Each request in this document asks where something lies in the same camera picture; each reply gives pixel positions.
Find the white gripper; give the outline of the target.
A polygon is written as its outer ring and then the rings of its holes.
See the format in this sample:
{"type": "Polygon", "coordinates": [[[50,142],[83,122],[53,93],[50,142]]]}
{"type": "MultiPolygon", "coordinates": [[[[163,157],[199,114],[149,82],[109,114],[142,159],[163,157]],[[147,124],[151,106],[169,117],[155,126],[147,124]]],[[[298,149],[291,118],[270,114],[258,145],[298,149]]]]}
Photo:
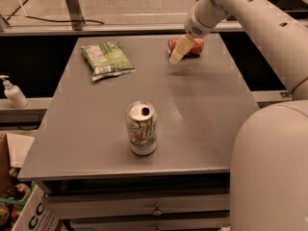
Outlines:
{"type": "Polygon", "coordinates": [[[172,64],[180,62],[193,48],[194,39],[205,38],[228,17],[229,12],[213,0],[198,0],[186,17],[186,34],[168,41],[169,61],[172,64]]]}

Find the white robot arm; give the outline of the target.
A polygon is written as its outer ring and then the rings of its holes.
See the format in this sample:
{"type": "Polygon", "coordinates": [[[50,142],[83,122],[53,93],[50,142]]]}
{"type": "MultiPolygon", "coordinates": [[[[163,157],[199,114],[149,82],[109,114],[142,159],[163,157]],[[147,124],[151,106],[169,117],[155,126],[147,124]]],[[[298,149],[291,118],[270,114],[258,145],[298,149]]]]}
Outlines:
{"type": "Polygon", "coordinates": [[[286,90],[291,100],[249,117],[236,137],[230,167],[230,226],[222,231],[308,231],[308,29],[270,0],[198,0],[185,35],[170,53],[179,62],[195,39],[234,17],[244,40],[227,44],[252,90],[286,90]]]}

